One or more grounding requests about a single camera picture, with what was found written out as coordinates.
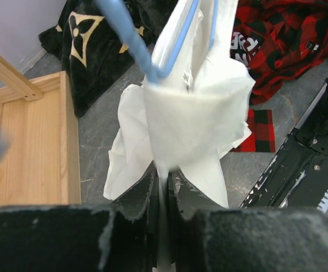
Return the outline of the black beige floral blanket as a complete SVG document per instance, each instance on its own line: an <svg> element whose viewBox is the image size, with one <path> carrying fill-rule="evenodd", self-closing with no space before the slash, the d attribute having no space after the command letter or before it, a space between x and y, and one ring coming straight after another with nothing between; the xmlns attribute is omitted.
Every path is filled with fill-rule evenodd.
<svg viewBox="0 0 328 272"><path fill-rule="evenodd" d="M69 75L78 118L134 63L94 1L66 1L56 26L39 40Z"/></svg>

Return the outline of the red black plaid shirt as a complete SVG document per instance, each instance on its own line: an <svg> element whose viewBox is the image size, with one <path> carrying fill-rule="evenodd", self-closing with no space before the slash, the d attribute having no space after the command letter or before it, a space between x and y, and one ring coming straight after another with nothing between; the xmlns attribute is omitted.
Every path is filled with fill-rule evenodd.
<svg viewBox="0 0 328 272"><path fill-rule="evenodd" d="M255 80L250 105L268 101L328 58L328 1L239 1L231 57Z"/></svg>

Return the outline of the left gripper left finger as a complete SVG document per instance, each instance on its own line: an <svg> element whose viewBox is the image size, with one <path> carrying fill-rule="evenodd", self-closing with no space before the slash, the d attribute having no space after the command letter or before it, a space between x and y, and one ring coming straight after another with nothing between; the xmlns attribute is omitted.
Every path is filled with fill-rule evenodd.
<svg viewBox="0 0 328 272"><path fill-rule="evenodd" d="M0 207L0 271L151 271L157 174L109 204Z"/></svg>

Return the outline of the wooden clothes rack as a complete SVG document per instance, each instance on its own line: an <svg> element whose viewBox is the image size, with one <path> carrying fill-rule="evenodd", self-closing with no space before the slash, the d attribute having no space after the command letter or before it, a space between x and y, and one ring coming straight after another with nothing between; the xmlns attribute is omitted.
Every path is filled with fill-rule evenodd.
<svg viewBox="0 0 328 272"><path fill-rule="evenodd" d="M0 56L0 206L81 202L78 120L64 71L27 79Z"/></svg>

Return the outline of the white shirt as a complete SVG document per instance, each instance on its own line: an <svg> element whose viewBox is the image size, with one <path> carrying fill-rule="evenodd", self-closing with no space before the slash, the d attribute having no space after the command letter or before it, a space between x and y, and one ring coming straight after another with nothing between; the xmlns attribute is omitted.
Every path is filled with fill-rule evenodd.
<svg viewBox="0 0 328 272"><path fill-rule="evenodd" d="M214 43L198 74L171 74L157 83L144 73L118 106L120 128L109 151L104 197L117 199L151 163L159 176L157 270L172 266L169 249L168 174L180 169L210 200L228 207L220 159L250 136L246 122L254 80L230 56L237 1L217 1Z"/></svg>

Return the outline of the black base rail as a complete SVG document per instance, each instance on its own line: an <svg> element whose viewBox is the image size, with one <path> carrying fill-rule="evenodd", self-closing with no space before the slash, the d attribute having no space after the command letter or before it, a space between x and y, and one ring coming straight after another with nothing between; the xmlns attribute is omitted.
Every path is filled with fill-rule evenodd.
<svg viewBox="0 0 328 272"><path fill-rule="evenodd" d="M328 189L328 78L240 207L315 207Z"/></svg>

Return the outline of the blue wire hanger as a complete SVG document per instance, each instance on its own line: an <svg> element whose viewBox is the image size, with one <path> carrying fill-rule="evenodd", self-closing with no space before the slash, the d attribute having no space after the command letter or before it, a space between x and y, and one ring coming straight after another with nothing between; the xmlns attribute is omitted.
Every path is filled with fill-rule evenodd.
<svg viewBox="0 0 328 272"><path fill-rule="evenodd" d="M198 74L214 43L217 1L130 1L143 26L156 38L149 53L124 1L95 1L111 28L150 82L171 74Z"/></svg>

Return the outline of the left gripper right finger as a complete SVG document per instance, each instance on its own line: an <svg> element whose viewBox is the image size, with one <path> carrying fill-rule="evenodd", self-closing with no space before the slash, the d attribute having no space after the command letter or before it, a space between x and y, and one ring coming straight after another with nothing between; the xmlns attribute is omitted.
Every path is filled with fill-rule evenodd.
<svg viewBox="0 0 328 272"><path fill-rule="evenodd" d="M225 209L169 174L177 271L328 271L328 217L315 209Z"/></svg>

